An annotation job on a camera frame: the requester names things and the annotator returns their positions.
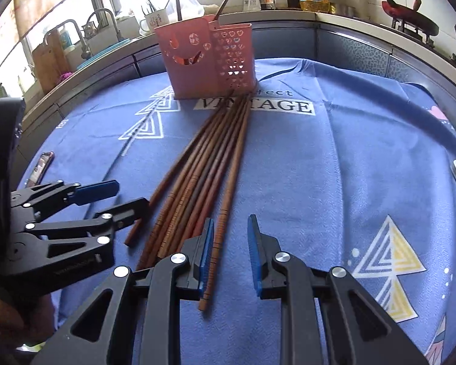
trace table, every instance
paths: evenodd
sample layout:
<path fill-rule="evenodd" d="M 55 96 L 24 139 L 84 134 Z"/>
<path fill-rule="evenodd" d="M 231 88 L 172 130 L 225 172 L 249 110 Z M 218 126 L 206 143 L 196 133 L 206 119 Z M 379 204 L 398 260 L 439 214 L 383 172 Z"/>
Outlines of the table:
<path fill-rule="evenodd" d="M 418 85 L 294 58 L 257 60 L 256 74 L 212 311 L 182 303 L 182 361 L 278 363 L 280 305 L 256 297 L 248 257 L 247 218 L 256 214 L 261 231 L 307 265 L 347 268 L 439 364 L 456 345 L 453 127 Z M 155 100 L 156 112 L 119 156 Z M 120 183 L 117 198 L 71 206 L 51 221 L 148 198 L 217 102 L 175 100 L 166 73 L 124 82 L 73 110 L 24 179 L 53 151 L 43 183 Z M 124 246 L 127 231 L 115 238 L 116 265 L 134 268 L 143 245 Z M 111 271 L 55 293 L 58 323 Z"/>

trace cutting board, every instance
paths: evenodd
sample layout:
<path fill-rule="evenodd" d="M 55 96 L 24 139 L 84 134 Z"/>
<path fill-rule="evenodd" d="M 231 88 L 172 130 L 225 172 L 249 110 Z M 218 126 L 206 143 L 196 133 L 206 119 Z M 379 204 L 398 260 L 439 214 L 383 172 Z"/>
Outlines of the cutting board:
<path fill-rule="evenodd" d="M 57 30 L 47 37 L 47 45 L 41 43 L 32 51 L 32 59 L 35 77 L 39 80 L 44 94 L 48 94 L 57 86 L 61 75 L 71 72 Z"/>

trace mug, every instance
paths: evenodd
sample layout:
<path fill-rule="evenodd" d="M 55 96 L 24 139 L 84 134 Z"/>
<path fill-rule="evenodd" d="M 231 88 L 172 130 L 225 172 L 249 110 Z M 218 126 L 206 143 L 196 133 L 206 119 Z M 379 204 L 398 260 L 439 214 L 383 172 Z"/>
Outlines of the mug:
<path fill-rule="evenodd" d="M 147 30 L 142 27 L 142 22 L 147 23 Z M 151 31 L 153 33 L 155 28 L 168 24 L 169 18 L 167 17 L 167 11 L 165 9 L 159 9 L 158 11 L 145 15 L 145 19 L 140 21 L 140 28 L 143 31 Z"/>

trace red frying pan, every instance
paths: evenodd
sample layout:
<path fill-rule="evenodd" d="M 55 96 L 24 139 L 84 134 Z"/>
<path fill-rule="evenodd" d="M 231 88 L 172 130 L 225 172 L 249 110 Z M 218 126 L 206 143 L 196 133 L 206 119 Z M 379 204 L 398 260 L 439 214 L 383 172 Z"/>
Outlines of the red frying pan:
<path fill-rule="evenodd" d="M 413 9 L 410 9 L 404 5 L 397 4 L 393 0 L 386 0 L 382 1 L 382 8 L 388 16 L 394 19 L 403 20 L 410 25 L 419 28 L 425 34 L 433 36 L 438 35 L 439 26 L 428 17 L 417 12 L 421 3 L 421 0 L 415 0 Z"/>

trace faucet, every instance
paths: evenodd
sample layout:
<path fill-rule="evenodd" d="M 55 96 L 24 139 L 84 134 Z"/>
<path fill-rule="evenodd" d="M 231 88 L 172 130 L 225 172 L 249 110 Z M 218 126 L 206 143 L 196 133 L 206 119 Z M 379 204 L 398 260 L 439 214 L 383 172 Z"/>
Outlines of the faucet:
<path fill-rule="evenodd" d="M 61 23 L 60 25 L 57 25 L 55 28 L 53 28 L 53 29 L 49 30 L 47 33 L 45 33 L 43 44 L 44 44 L 45 46 L 47 45 L 47 36 L 48 36 L 49 34 L 51 34 L 52 31 L 54 31 L 54 30 L 56 30 L 56 29 L 58 29 L 58 28 L 64 26 L 64 25 L 65 25 L 66 23 L 68 23 L 68 22 L 71 22 L 71 23 L 74 25 L 74 28 L 76 28 L 76 32 L 77 32 L 78 35 L 79 35 L 79 40 L 81 41 L 81 49 L 82 49 L 82 51 L 83 51 L 83 53 L 81 54 L 81 57 L 82 57 L 83 59 L 85 59 L 85 60 L 91 58 L 91 57 L 93 56 L 93 54 L 91 53 L 91 49 L 90 49 L 90 47 L 89 47 L 89 44 L 86 43 L 86 41 L 85 41 L 83 35 L 81 34 L 81 31 L 79 30 L 78 24 L 77 24 L 76 21 L 73 20 L 73 19 L 67 19 L 67 20 L 65 20 L 63 23 Z"/>
<path fill-rule="evenodd" d="M 105 11 L 110 14 L 111 20 L 113 22 L 113 27 L 115 28 L 115 31 L 117 32 L 117 40 L 118 40 L 118 42 L 123 41 L 124 38 L 122 37 L 122 33 L 120 33 L 120 30 L 118 29 L 117 19 L 115 19 L 115 15 L 108 8 L 99 8 L 99 9 L 93 11 L 93 13 L 89 16 L 88 20 L 86 21 L 86 23 L 89 22 L 89 20 L 93 17 L 94 14 L 101 12 L 101 11 Z"/>

